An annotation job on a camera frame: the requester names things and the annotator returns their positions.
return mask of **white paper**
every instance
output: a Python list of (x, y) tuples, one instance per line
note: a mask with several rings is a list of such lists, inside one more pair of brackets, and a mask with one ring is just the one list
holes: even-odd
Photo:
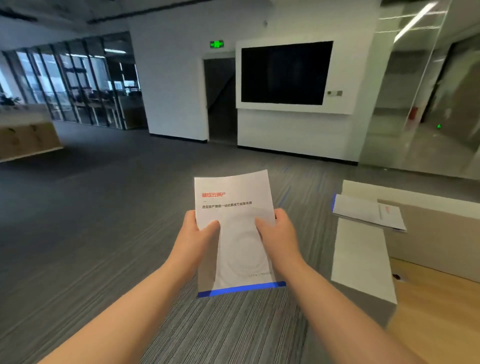
[(198, 269), (199, 292), (277, 281), (255, 226), (255, 217), (275, 224), (266, 170), (195, 178), (195, 214), (200, 229), (220, 222), (218, 246), (209, 247)]
[(371, 224), (407, 231), (400, 208), (337, 194), (333, 213)]

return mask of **booklet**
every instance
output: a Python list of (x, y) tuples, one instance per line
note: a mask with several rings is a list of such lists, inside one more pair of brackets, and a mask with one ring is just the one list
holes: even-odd
[(397, 206), (380, 204), (360, 198), (337, 194), (334, 196), (332, 212), (341, 217), (361, 220), (370, 224), (407, 231), (402, 213)]
[(210, 244), (198, 268), (198, 297), (285, 286), (255, 225), (255, 217), (275, 224), (266, 170), (196, 177), (195, 215), (200, 229), (220, 222), (219, 238)]

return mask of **wall-mounted screen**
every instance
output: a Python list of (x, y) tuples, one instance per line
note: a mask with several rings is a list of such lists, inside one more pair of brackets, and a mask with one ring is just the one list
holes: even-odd
[(333, 41), (242, 48), (242, 102), (322, 105)]

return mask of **gray carpet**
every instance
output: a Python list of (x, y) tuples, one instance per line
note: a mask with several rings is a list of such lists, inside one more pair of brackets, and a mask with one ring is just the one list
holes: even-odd
[[(0, 363), (35, 363), (157, 269), (194, 176), (268, 169), (305, 259), (329, 276), (344, 179), (480, 202), (477, 182), (56, 124), (64, 150), (0, 164)], [(287, 289), (196, 299), (185, 286), (143, 363), (299, 363)]]

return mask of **exit sign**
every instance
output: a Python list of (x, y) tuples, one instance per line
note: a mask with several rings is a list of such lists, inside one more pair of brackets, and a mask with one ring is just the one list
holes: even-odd
[(223, 48), (223, 40), (214, 40), (210, 42), (210, 48)]

